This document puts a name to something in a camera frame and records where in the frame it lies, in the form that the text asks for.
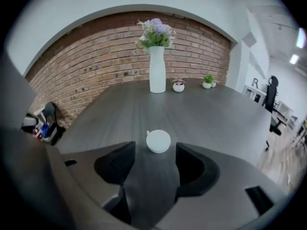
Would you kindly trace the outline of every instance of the office chair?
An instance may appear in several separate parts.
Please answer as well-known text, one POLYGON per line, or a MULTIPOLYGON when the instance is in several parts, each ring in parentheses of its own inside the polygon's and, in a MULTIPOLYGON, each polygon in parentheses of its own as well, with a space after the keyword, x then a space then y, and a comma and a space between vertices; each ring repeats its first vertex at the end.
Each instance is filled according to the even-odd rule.
MULTIPOLYGON (((275 108, 274 108, 274 103, 275 103, 275 97, 277 94, 277 85, 278 85, 278 80, 275 76, 271 76, 270 78, 270 84, 268 85, 267 88, 267 96, 263 102, 263 105, 265 105, 265 109, 267 109, 270 113, 273 112, 277 112, 280 115, 282 115, 280 112, 278 112, 275 108)), ((282 132, 280 131, 280 129, 278 128, 280 124, 284 124, 286 125, 286 123, 284 123, 282 120, 280 120, 279 118, 278 122, 275 121, 275 119, 273 119, 271 117, 271 125, 270 125, 270 132, 274 132, 276 135, 280 136, 282 134, 282 132)), ((266 144, 268 145, 267 148, 265 149, 266 151, 269 150, 269 143, 268 141, 266 141, 266 144)))
POLYGON ((54 118, 54 123, 49 123, 49 129, 46 133, 46 138, 51 137, 51 140, 48 142, 51 146, 54 146, 57 141, 62 137, 65 132, 65 128, 58 125, 56 107, 52 102, 49 102, 45 105, 45 109, 42 111, 46 120, 48 118, 54 118))

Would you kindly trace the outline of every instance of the floor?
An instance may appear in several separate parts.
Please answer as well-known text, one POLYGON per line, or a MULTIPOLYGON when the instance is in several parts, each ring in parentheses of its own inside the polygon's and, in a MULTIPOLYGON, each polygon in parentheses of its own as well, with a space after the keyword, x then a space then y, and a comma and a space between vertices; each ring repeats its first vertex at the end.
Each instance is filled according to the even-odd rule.
POLYGON ((293 149, 291 138, 296 135, 296 129, 281 125, 281 136, 269 133, 270 148, 263 151, 258 168, 271 180, 276 182, 288 195, 295 191, 305 175, 307 168, 307 151, 303 147, 293 149))

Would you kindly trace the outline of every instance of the ceiling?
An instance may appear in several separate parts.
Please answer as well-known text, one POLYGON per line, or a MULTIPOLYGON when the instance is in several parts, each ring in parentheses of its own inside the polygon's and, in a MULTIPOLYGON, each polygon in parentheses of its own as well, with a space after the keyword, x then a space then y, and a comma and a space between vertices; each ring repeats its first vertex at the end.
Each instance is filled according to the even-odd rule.
POLYGON ((249 7, 260 24, 271 58, 288 63, 294 70, 307 76, 307 50, 295 46, 299 26, 286 7, 258 5, 249 7), (289 63, 292 54, 300 56, 298 63, 289 63))

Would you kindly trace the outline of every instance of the ceiling light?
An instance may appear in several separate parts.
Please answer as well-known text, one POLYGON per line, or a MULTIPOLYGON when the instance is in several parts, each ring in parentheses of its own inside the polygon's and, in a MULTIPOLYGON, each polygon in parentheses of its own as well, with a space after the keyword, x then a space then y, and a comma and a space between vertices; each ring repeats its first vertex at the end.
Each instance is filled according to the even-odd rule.
POLYGON ((297 61, 298 61, 298 55, 292 55, 290 63, 294 65, 297 63, 297 61))
POLYGON ((306 34, 303 28, 298 30, 298 36, 296 41, 296 47, 303 48, 306 42, 306 34))

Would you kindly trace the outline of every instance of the brick wall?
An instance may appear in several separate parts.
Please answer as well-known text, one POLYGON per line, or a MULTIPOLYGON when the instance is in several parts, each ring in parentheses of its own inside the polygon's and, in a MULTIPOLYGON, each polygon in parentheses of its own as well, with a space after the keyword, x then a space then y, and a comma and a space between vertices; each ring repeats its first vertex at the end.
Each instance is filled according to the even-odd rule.
POLYGON ((108 86, 149 79, 149 55, 137 48, 141 21, 160 18, 174 27, 177 38, 165 50, 167 78, 215 76, 225 84, 230 41, 196 21, 156 12, 119 13, 90 21, 49 47, 26 79, 37 92, 30 112, 54 102, 59 123, 73 119, 108 86))

